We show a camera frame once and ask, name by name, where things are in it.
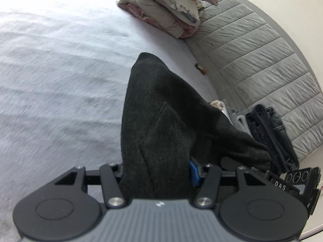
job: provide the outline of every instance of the bedding stack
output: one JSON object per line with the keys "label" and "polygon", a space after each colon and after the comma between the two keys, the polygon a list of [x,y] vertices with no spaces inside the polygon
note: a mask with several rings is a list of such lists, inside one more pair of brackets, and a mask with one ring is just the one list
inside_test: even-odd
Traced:
{"label": "bedding stack", "polygon": [[[217,0],[205,0],[217,5]],[[200,25],[199,0],[117,0],[117,5],[175,38],[192,36]]]}

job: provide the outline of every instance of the black device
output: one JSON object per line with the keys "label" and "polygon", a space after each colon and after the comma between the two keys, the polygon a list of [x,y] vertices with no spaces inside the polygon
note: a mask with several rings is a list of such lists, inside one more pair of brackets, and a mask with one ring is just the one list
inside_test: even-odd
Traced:
{"label": "black device", "polygon": [[[13,220],[22,242],[298,241],[315,208],[300,199],[316,189],[319,173],[308,173],[300,194],[283,179],[288,188],[279,188],[273,181],[280,178],[269,172],[224,171],[192,159],[191,181],[199,188],[194,199],[126,201],[118,187],[122,165],[75,167],[22,199]],[[87,194],[88,185],[101,185],[104,203]],[[220,186],[238,191],[217,203]]]}

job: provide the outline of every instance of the white bed sheet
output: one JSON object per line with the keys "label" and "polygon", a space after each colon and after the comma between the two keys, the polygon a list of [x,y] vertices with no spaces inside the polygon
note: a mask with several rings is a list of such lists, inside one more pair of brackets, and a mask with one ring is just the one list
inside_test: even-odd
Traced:
{"label": "white bed sheet", "polygon": [[75,165],[121,161],[124,97],[141,52],[217,98],[183,41],[115,0],[0,0],[0,41],[0,241],[17,241],[12,210],[28,193]]}

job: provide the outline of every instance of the dark clothing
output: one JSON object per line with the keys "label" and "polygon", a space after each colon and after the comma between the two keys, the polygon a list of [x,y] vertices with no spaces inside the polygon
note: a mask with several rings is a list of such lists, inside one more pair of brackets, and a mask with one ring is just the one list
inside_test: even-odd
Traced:
{"label": "dark clothing", "polygon": [[268,149],[271,156],[271,172],[281,175],[299,168],[283,122],[272,107],[265,108],[258,104],[246,114],[246,120],[254,139]]}
{"label": "dark clothing", "polygon": [[141,53],[131,69],[122,116],[126,198],[189,198],[190,156],[219,165],[228,156],[263,171],[266,147],[235,129],[156,56]]}

